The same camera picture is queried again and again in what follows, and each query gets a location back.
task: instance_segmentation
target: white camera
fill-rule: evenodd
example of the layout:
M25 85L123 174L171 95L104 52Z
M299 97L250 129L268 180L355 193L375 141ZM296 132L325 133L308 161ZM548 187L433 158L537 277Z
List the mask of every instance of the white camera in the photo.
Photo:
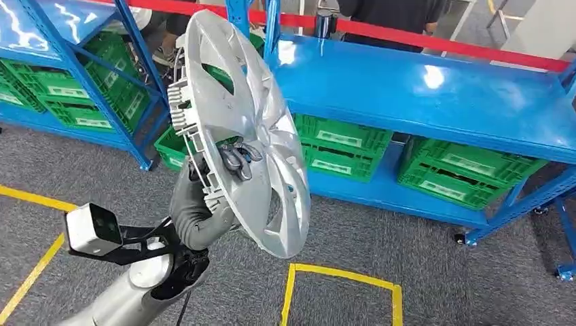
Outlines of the white camera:
M88 255L104 256L122 246L116 215L95 204L83 205L66 214L70 247Z

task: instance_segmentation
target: black cable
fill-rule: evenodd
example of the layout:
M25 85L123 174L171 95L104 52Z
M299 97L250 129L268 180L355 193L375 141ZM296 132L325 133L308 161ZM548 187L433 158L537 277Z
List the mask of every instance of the black cable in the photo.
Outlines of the black cable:
M184 299L184 305L182 306L182 310L180 310L180 316L178 316L178 321L176 322L176 326L180 326L182 322L182 318L184 317L184 312L186 312L186 307L188 306L188 301L190 301L190 295L192 291L188 291L186 298Z

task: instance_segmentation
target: red rope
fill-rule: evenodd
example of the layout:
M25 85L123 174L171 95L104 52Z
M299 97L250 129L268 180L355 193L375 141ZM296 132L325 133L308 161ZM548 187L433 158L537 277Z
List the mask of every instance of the red rope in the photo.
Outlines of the red rope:
M99 2L111 3L112 0L95 0ZM128 4L135 7L148 8L159 12L169 12L174 14L193 15L200 10L209 9L216 14L226 17L226 7L220 5L201 5L186 1L176 0L127 0ZM266 23L266 13L260 10L250 10L249 19L251 22ZM281 14L280 23L283 26L314 28L315 17L300 16L294 14ZM336 29L344 33L357 34L375 39L385 39L398 43L410 44L421 48L447 51L456 54L463 54L474 58L482 58L507 62L515 65L522 65L533 68L540 68L550 71L564 71L569 62L531 56L510 51L495 50L482 46L440 39L417 33L400 31L381 26L374 26L363 22L353 22L350 20L339 20Z

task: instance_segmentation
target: black shirt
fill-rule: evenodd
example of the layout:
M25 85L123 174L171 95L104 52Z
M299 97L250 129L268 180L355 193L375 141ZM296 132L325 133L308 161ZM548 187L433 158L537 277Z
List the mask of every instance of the black shirt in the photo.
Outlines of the black shirt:
M422 34L427 23L437 22L446 0L338 0L340 12L351 20ZM422 52L418 46L346 34L345 41L381 48Z

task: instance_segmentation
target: yellow tape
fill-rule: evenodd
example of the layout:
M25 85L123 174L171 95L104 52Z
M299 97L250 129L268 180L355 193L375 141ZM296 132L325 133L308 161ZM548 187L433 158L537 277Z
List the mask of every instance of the yellow tape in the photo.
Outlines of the yellow tape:
M353 272L348 272L346 270L337 270L335 268L328 268L322 266L314 266L308 264L295 264L297 271L302 272L312 272L317 274L324 274L330 276L339 276L343 278L348 278L351 280L356 280L358 282L367 283L370 285L375 285L377 287L383 287L388 290L394 289L394 283L387 282L385 280L380 280L379 278L374 278L371 276L366 276L362 274L357 274Z
M36 204L52 207L53 209L59 209L60 211L65 212L73 211L76 209L76 205L70 204L68 202L61 202L59 200L40 196L37 194L31 194L29 192L23 192L20 190L4 187L3 185L0 185L0 195L26 200L27 202L34 202Z
M402 288L394 285L392 289L392 325L402 326Z
M282 308L282 326L288 325L288 313L290 312L290 303L292 302L295 276L295 265L290 264L290 269L288 269L288 279L286 280L286 292L284 293L284 307Z
M494 15L496 13L496 8L494 8L494 1L486 0L486 2L488 2L488 9L490 10L490 13ZM524 20L524 17L508 16L507 14L504 15L504 18L512 20Z
M402 288L400 285L380 280L371 276L366 276L346 270L339 270L336 268L328 268L322 266L308 265L308 264L290 264L288 271L288 279L286 280L286 292L284 294L284 306L282 309L282 326L288 324L288 314L290 313L290 303L292 302L292 293L294 291L294 282L296 272L312 272L317 274L324 274L329 276L343 277L350 280L355 280L362 283L367 283L383 289L392 291L392 325L402 326Z
M4 187L0 185L0 195L13 197L20 200L26 200L28 202L34 202L35 204L40 204L46 207L51 207L53 209L58 209L60 211L73 211L76 209L76 205L70 204L68 202L61 202L52 198L40 196L37 194L31 194L29 192L23 192L20 190ZM50 263L52 258L58 252L62 244L64 243L64 234L60 233L58 238L52 243L52 246L46 251L44 256L38 261L38 264L32 269L32 272L26 277L26 280L22 285L16 290L15 294L10 298L10 301L6 304L2 312L0 312L0 325L4 325L6 319L13 313L16 306L22 301L28 290L32 287L34 282L38 279L38 276L42 273L44 268Z
M6 304L6 307L4 307L2 312L0 312L0 325L4 325L4 323L6 323L6 319L8 319L10 314L14 311L14 309L16 309L16 306L20 303L20 301L22 301L22 298L32 287L32 284L34 284L38 276L40 276L40 273L42 273L56 252L58 252L58 249L62 246L62 243L64 243L64 234L60 234L56 241L52 243L52 246L50 246L48 251L46 251L38 264L32 269L32 272L30 272L28 277L26 277L26 280L24 280L12 298L10 298L10 301Z

